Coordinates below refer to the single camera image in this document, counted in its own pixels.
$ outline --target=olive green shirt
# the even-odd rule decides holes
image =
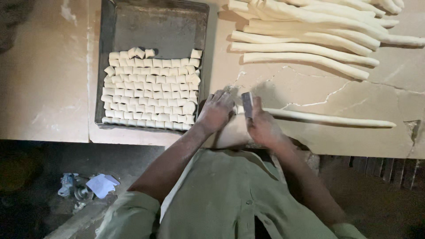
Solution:
[[[159,202],[126,192],[104,217],[97,238],[255,238],[255,216],[272,239],[365,237],[351,224],[326,227],[298,203],[273,165],[245,151],[199,150],[159,225]]]

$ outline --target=baker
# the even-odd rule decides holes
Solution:
[[[97,238],[365,239],[262,110],[261,98],[253,98],[247,129],[276,154],[284,181],[255,153],[200,149],[227,124],[234,105],[227,92],[209,95],[193,127],[108,209]],[[192,168],[160,224],[160,206],[191,159]]]

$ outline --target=forearm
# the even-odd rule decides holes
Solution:
[[[272,150],[279,159],[289,191],[296,200],[313,211],[328,227],[345,222],[344,211],[307,163],[299,158],[293,144],[277,144]]]
[[[188,132],[156,158],[127,191],[145,193],[162,203],[190,159],[211,134],[203,125],[194,124]]]

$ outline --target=shirt sleeve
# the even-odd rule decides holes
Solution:
[[[148,239],[157,223],[158,200],[140,192],[125,192],[108,209],[97,239]]]
[[[339,239],[366,239],[357,228],[349,223],[338,223],[331,230]]]

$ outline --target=metal baking tray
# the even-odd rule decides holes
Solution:
[[[100,100],[106,76],[103,70],[109,66],[110,52],[127,51],[136,46],[142,50],[154,49],[157,55],[153,58],[157,59],[190,58],[192,49],[205,49],[209,11],[207,4],[181,0],[102,0],[95,123],[101,128],[183,134],[167,129],[103,124],[105,110]],[[202,79],[202,63],[199,69]]]

